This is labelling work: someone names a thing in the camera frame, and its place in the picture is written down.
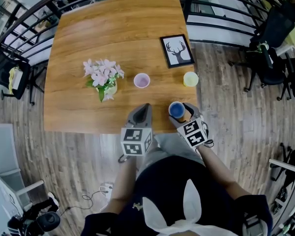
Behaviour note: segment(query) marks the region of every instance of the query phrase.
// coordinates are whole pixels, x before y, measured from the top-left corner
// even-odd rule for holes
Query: green leaf
[[[98,95],[99,95],[99,100],[100,100],[100,102],[103,101],[103,99],[104,99],[104,94],[105,94],[105,90],[104,90],[103,88],[99,88],[99,89],[98,89]]]
[[[90,81],[88,81],[88,82],[86,82],[86,86],[87,87],[92,87],[93,86],[93,82],[94,82],[94,80],[90,80]]]

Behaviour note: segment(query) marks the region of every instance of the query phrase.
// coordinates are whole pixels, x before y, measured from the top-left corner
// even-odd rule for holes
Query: plastic cup
[[[174,101],[169,105],[168,112],[171,116],[179,119],[185,114],[185,106],[179,101]]]
[[[150,83],[150,78],[146,73],[138,73],[134,79],[133,83],[137,88],[146,88]]]
[[[186,72],[183,76],[183,85],[185,87],[195,87],[199,82],[199,77],[194,72]]]

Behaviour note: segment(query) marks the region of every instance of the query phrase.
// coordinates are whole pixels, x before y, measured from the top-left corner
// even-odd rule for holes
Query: blue cup
[[[179,119],[185,114],[185,106],[179,101],[174,101],[169,105],[168,112],[171,116]]]

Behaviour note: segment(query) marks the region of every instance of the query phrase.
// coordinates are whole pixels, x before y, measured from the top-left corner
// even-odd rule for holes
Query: black shirt
[[[177,220],[185,219],[182,203],[189,179],[201,199],[202,216],[197,223],[221,227],[240,236],[245,217],[257,215],[266,222],[270,235],[272,217],[264,195],[247,195],[233,200],[213,180],[205,166],[183,157],[171,156],[152,164],[140,174],[132,200],[119,215],[99,213],[87,216],[81,236],[94,236],[96,233],[113,236],[157,235],[145,224],[143,209],[138,210],[133,205],[142,205],[142,198],[149,198],[170,226]]]

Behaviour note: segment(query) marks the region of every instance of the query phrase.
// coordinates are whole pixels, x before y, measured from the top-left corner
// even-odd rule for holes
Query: pink cup
[[[149,83],[150,83],[150,78],[146,73],[138,73],[135,77],[134,77],[134,85],[137,88],[143,89],[146,88]]]

